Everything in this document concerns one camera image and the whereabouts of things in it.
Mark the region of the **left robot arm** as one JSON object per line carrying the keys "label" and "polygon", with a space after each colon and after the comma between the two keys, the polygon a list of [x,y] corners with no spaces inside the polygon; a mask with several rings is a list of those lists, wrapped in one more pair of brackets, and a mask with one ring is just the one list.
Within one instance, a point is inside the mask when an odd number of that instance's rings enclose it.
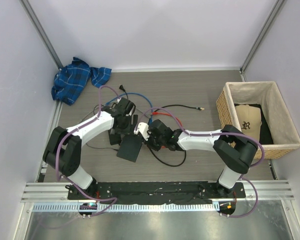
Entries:
{"label": "left robot arm", "polygon": [[107,131],[118,135],[132,133],[138,116],[136,105],[122,97],[113,106],[102,106],[96,115],[72,127],[53,129],[43,153],[43,161],[79,187],[79,194],[90,200],[97,192],[96,180],[81,166],[82,147]]}

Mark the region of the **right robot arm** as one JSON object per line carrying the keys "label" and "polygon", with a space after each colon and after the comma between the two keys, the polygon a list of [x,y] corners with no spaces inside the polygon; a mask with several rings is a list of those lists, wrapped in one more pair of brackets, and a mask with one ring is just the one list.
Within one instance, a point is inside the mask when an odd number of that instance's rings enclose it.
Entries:
{"label": "right robot arm", "polygon": [[215,186],[216,193],[223,198],[233,193],[235,183],[248,172],[259,148],[253,138],[233,125],[225,125],[223,129],[215,131],[171,130],[157,119],[151,124],[139,123],[137,131],[148,148],[154,151],[165,147],[170,151],[202,150],[216,153],[225,164]]}

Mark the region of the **black network switch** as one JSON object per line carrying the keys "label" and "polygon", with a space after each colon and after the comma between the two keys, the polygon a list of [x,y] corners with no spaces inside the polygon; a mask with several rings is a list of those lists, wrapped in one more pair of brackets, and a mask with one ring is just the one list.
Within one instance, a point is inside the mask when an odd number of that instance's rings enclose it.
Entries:
{"label": "black network switch", "polygon": [[135,163],[139,156],[142,144],[143,138],[141,135],[126,135],[122,139],[116,156]]}

